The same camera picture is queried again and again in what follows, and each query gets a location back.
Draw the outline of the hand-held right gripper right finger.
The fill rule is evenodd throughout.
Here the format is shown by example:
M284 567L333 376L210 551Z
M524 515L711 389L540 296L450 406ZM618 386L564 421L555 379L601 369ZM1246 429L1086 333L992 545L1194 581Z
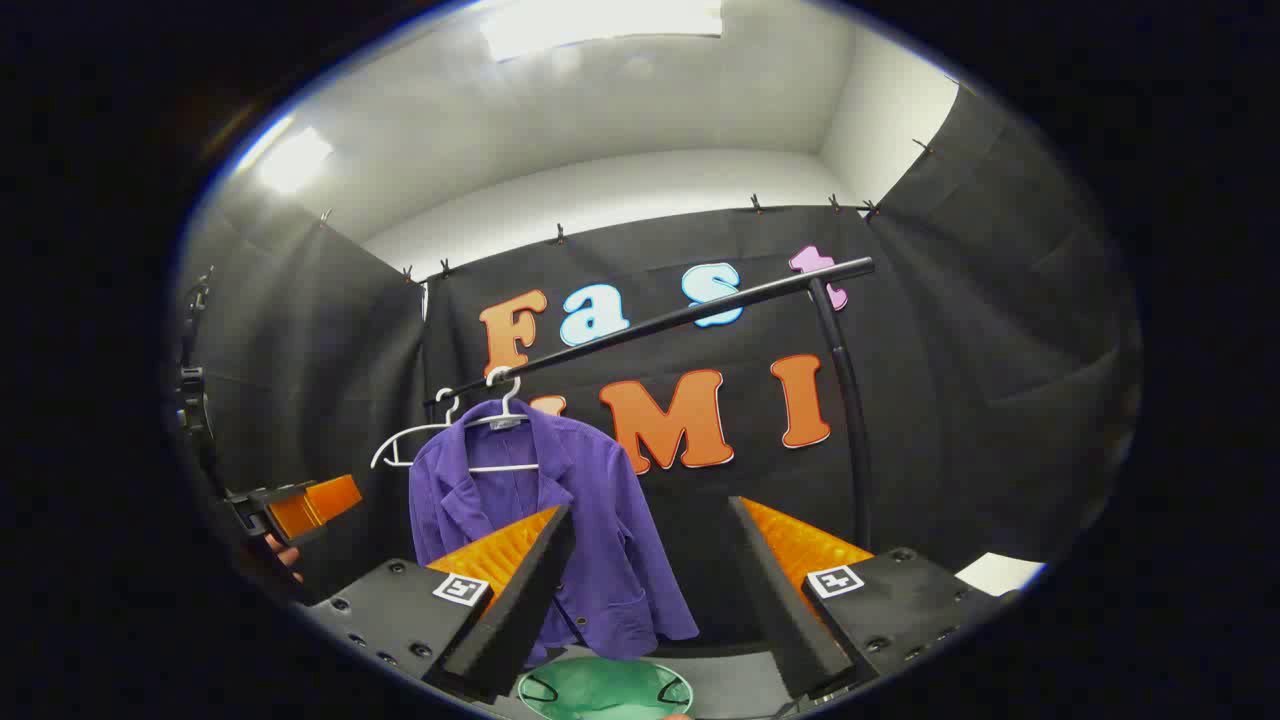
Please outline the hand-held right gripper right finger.
M744 593L795 697L831 700L908 673L1011 602L911 548L870 553L733 496Z

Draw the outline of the ceiling light panel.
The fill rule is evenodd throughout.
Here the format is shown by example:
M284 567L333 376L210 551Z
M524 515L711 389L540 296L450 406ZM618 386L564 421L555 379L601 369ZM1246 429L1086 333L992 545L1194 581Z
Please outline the ceiling light panel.
M600 40L719 37L723 0L515 0L480 20L495 61Z
M333 145L314 127L306 127L274 146L259 163L257 179L278 193L303 188L334 152Z

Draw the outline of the black backdrop cloth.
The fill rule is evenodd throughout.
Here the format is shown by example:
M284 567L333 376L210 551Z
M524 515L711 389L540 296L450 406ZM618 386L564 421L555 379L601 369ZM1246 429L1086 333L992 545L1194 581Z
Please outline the black backdrop cloth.
M425 290L306 211L280 224L210 213L179 288L212 270L196 360L218 466L239 492L356 475L365 503L308 553L332 592L408 555L408 475L369 470L444 386L563 348L573 291L607 284L634 324L686 307L682 278L753 287L820 256L872 258L833 284L869 465L854 473L829 346L804 292L524 378L524 397L631 446L698 624L667 655L753 652L762 630L732 570L724 501L744 496L852 542L954 571L984 553L1056 559L1091 520L1132 429L1140 341L1132 283L1038 132L960 90L929 147L873 213L707 210L538 241Z

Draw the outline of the green laundry hamper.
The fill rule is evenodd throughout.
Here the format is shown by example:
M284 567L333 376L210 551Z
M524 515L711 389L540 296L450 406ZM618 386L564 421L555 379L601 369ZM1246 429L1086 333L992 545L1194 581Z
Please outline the green laundry hamper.
M544 720L666 720L695 702L692 684L664 665L594 656L545 664L515 689Z

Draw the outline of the purple jacket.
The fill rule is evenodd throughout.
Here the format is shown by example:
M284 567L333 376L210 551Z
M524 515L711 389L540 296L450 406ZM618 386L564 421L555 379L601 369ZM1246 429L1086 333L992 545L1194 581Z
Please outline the purple jacket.
M480 402L420 448L408 496L422 565L543 510L570 510L573 552L527 667L570 644L631 660L699 635L628 455L589 424L521 400Z

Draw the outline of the black metal clothes rack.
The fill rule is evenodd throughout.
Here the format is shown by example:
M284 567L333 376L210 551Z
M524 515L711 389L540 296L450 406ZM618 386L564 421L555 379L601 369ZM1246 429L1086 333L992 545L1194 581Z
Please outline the black metal clothes rack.
M737 293L662 314L627 329L607 334L584 345L568 347L558 352L538 357L508 370L497 370L498 380L513 380L550 366L571 363L591 354L602 352L618 345L689 325L707 316L726 313L731 309L745 309L791 293L805 292L818 314L819 328L828 345L829 355L836 366L838 389L844 401L845 420L849 432L849 454L851 473L851 495L854 509L852 533L856 544L869 544L872 541L870 507L870 450L867 441L867 423L861 406L858 375L845 334L835 319L835 305L829 301L826 286L829 282L869 275L876 272L873 258L859 258L814 272L803 272L769 283L749 287Z

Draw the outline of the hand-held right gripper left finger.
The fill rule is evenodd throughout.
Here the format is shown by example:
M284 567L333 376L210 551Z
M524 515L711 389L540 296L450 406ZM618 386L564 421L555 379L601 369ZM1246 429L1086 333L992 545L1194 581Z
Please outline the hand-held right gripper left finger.
M378 671L490 703L524 670L573 547L572 512L558 505L429 565L389 559L300 612Z

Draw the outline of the white plastic clothes hanger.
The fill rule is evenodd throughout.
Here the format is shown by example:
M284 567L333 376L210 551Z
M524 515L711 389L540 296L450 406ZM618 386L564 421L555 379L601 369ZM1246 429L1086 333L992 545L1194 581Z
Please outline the white plastic clothes hanger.
M521 387L521 379L518 377L509 378L509 373L513 370L512 366L495 366L486 374L485 386L493 387L497 380L508 380L511 388L500 397L500 413L492 414L489 416L479 416L463 427L471 429L475 427L484 425L497 425L498 430L509 429L516 427L522 421L529 420L526 413L513 413L511 409L511 401L518 395ZM539 469L538 462L525 462L525 464L511 464L502 466L484 466L484 468L470 468L471 474L493 474L504 471L535 471Z
M412 457L401 456L401 442L403 439L410 439L412 437L425 438L428 436L434 437L453 425L454 415L460 410L461 398L457 395L449 395L452 405L445 410L443 421L428 423L417 427L404 428L388 437L372 454L369 469L376 470L381 468L411 468L413 465Z

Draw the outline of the row of small backdrop clips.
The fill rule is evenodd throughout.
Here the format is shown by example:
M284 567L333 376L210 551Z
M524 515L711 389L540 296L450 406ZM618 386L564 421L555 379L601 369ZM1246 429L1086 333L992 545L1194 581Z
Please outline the row of small backdrop clips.
M922 155L837 146L818 154L703 149L577 163L508 179L421 211L364 242L422 278L552 240L645 219L724 209L881 201Z

